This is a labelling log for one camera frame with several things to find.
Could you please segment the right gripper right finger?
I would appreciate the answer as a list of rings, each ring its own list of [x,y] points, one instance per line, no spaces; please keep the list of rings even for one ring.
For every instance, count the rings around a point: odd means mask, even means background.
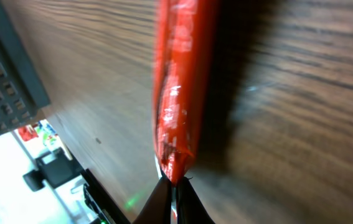
[[[176,186],[176,201],[178,224],[215,224],[187,177]]]

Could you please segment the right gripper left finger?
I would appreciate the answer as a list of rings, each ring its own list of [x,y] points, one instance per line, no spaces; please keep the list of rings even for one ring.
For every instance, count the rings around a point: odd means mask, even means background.
[[[171,200],[171,182],[161,177],[132,224],[170,224]]]

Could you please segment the red stick packet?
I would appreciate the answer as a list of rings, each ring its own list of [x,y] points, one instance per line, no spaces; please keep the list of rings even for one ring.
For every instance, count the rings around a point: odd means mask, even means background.
[[[218,0],[158,2],[153,140],[159,168],[173,185],[196,159],[218,9]]]

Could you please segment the dark grey plastic basket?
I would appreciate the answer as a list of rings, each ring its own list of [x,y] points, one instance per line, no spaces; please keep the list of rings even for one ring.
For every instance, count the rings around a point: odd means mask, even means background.
[[[49,96],[0,1],[0,135],[34,120]]]

